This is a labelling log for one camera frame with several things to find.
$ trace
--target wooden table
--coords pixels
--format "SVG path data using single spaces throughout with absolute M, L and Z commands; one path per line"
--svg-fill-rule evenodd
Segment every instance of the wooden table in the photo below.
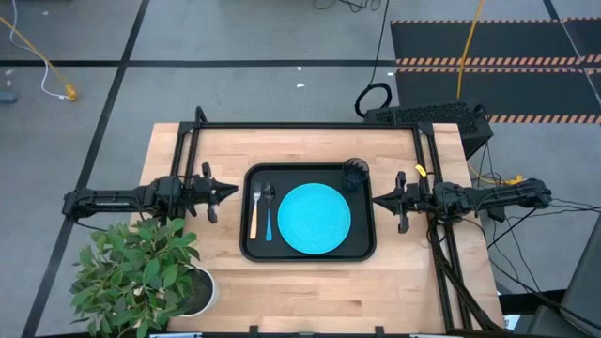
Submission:
M 435 125 L 435 133 L 444 179 L 469 186 L 456 125 Z M 176 138 L 177 124 L 154 126 L 141 184 L 169 175 Z M 187 142 L 182 154 L 187 154 Z M 201 262 L 196 263 L 214 275 L 221 296 L 205 314 L 172 319 L 169 330 L 247 332 L 258 325 L 260 332 L 373 333 L 375 326 L 387 333 L 444 332 L 424 215 L 409 214 L 410 230 L 399 235 L 398 217 L 374 206 L 378 246 L 360 263 L 254 263 L 240 252 L 241 187 L 252 165 L 351 157 L 368 162 L 374 196 L 393 189 L 399 170 L 407 172 L 408 182 L 418 179 L 409 130 L 202 129 L 194 167 L 199 170 L 208 161 L 216 179 L 237 184 L 240 191 L 222 202 L 217 224 L 208 222 L 202 207 L 198 217 L 186 217 L 184 231 L 198 235 L 193 246 Z M 481 230 L 461 223 L 455 225 L 455 236 L 466 286 L 502 325 Z M 460 327 L 456 293 L 449 289 L 455 326 Z

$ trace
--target silver fork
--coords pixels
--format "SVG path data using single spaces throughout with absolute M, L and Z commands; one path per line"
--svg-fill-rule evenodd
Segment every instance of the silver fork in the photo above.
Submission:
M 253 185 L 253 199 L 254 199 L 254 207 L 253 207 L 253 218 L 251 220 L 251 239 L 256 239 L 256 203 L 261 198 L 261 182 L 255 182 Z

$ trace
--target potted plant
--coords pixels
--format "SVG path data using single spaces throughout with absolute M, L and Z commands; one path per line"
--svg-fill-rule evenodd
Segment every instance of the potted plant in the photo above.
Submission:
M 85 246 L 75 264 L 83 269 L 70 290 L 80 317 L 73 323 L 89 321 L 90 335 L 103 337 L 120 336 L 137 325 L 141 338 L 149 328 L 163 330 L 170 317 L 210 308 L 217 301 L 217 284 L 191 264 L 192 257 L 199 259 L 189 246 L 196 234 L 177 236 L 183 226 L 182 219 L 166 226 L 150 219 L 92 233 L 96 248 Z

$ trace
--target black cup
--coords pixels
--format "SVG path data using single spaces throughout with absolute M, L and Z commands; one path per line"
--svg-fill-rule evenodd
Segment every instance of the black cup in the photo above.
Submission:
M 348 159 L 342 167 L 342 186 L 349 192 L 355 192 L 361 187 L 369 175 L 369 166 L 362 159 Z

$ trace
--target gray floor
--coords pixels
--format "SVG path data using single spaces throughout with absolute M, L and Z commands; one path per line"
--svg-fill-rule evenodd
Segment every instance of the gray floor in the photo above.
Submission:
M 19 28 L 52 59 L 120 58 L 141 0 L 19 0 Z M 562 17 L 601 16 L 597 0 L 554 0 Z M 392 0 L 390 20 L 470 19 L 475 0 Z M 193 1 L 151 0 L 132 59 L 370 59 L 378 43 L 383 8 L 353 14 L 343 4 L 313 9 L 310 0 Z M 0 1 L 10 19 L 10 2 Z M 482 19 L 546 19 L 539 0 L 487 0 Z M 393 58 L 389 29 L 382 57 Z M 35 59 L 8 43 L 0 27 L 0 59 Z M 0 89 L 19 95 L 0 105 L 1 337 L 23 330 L 41 275 L 62 223 L 62 195 L 79 175 L 115 69 L 62 69 L 81 94 L 77 103 L 39 90 L 40 68 L 0 69 Z M 377 81 L 393 83 L 378 69 Z M 192 118 L 202 105 L 212 121 L 357 121 L 353 103 L 369 80 L 369 68 L 128 69 L 90 178 L 90 188 L 137 184 L 150 128 L 159 121 Z M 61 90 L 53 82 L 48 87 Z M 367 98 L 365 107 L 382 97 Z M 601 205 L 596 168 L 601 163 L 598 125 L 495 125 L 491 149 L 495 170 L 544 179 L 556 196 Z M 474 156 L 478 166 L 479 157 Z M 511 210 L 521 215 L 524 210 Z M 128 216 L 99 216 L 105 226 Z M 531 219 L 516 229 L 524 256 L 543 289 L 565 287 L 593 225 L 593 214 L 572 213 Z M 492 226 L 485 223 L 488 237 Z M 505 228 L 500 225 L 498 231 Z M 79 248 L 89 232 L 76 227 L 58 271 L 38 334 L 82 331 L 69 325 L 69 284 Z M 511 237 L 501 250 L 531 283 Z M 496 250 L 491 257 L 510 269 Z M 512 291 L 520 288 L 496 272 Z

